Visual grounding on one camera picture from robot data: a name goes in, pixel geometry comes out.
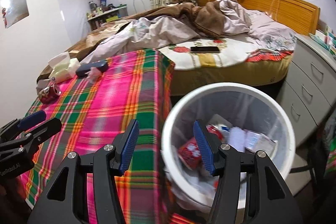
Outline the person left hand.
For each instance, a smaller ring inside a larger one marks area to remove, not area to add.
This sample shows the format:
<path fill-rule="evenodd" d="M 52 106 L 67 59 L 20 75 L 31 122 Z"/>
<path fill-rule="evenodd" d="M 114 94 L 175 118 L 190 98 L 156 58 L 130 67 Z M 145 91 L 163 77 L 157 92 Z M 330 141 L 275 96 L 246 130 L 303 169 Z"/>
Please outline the person left hand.
<path fill-rule="evenodd" d="M 26 202 L 26 191 L 21 176 L 1 181 L 1 207 L 16 209 Z"/>

